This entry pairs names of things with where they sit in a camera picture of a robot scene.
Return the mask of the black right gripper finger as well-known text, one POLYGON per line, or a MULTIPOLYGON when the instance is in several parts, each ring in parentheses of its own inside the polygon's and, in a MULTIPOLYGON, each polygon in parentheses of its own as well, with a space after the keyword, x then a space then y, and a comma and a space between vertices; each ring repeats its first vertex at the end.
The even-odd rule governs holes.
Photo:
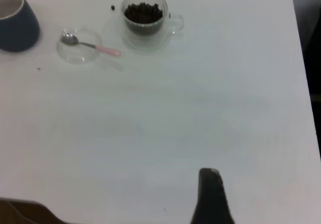
POLYGON ((234 223, 218 170, 199 171, 198 200, 191 223, 234 223))

